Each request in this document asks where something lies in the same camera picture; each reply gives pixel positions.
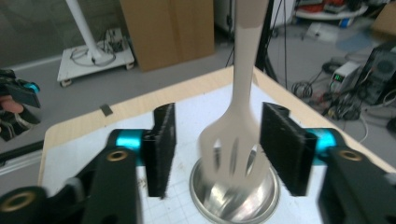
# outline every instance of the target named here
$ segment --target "spatula head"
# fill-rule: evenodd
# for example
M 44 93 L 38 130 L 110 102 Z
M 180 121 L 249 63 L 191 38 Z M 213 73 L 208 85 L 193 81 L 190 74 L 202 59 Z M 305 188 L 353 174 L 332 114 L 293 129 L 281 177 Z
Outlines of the spatula head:
M 226 112 L 201 133 L 199 147 L 206 181 L 234 188 L 257 188 L 269 172 L 253 117 Z

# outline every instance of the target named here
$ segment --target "caster wheel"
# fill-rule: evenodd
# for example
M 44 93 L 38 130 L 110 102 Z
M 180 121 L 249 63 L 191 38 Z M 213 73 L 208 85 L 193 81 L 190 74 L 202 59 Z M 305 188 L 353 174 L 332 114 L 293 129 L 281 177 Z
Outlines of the caster wheel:
M 127 63 L 125 64 L 126 70 L 131 70 L 134 67 L 134 63 Z
M 73 82 L 72 82 L 72 79 L 62 80 L 62 81 L 61 81 L 61 86 L 62 86 L 63 88 L 66 88 L 66 87 L 70 86 L 72 83 L 73 83 Z

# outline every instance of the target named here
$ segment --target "wooden table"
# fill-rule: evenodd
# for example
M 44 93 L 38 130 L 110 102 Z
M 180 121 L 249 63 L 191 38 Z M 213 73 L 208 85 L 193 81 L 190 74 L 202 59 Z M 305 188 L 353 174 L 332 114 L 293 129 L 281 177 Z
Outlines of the wooden table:
M 173 102 L 178 102 L 192 96 L 203 94 L 218 88 L 230 85 L 233 81 L 233 68 L 225 68 L 194 79 L 190 79 L 173 86 L 153 91 L 119 104 L 111 106 L 113 114 L 106 117 L 101 110 L 58 123 L 50 127 L 45 135 L 43 156 L 39 174 L 39 184 L 42 183 L 44 174 L 44 161 L 47 152 L 54 147 L 74 140 L 82 135 L 106 127 L 114 122 L 135 117 L 152 111 L 154 108 Z M 386 172 L 396 172 L 396 169 L 377 157 L 366 147 L 359 144 L 349 135 L 338 129 L 323 118 L 319 113 L 304 104 L 294 95 L 265 76 L 260 70 L 254 70 L 253 82 L 264 92 L 270 95 L 279 105 L 290 110 L 292 116 L 297 118 L 305 127 L 334 128 L 345 138 L 346 143 L 368 156 L 373 163 Z

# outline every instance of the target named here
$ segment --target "spatula handle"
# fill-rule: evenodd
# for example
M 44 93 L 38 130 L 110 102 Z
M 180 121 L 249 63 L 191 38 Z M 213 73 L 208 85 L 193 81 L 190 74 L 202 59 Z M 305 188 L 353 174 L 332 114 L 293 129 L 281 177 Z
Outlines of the spatula handle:
M 268 0 L 236 0 L 235 3 L 235 61 L 231 106 L 248 110 L 253 65 Z

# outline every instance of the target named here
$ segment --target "power supply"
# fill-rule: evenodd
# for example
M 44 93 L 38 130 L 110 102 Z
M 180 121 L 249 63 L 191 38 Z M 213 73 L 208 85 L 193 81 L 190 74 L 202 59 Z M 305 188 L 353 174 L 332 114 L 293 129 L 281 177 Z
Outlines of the power supply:
M 342 92 L 351 87 L 354 84 L 359 67 L 357 63 L 347 62 L 335 70 L 330 81 L 330 91 Z

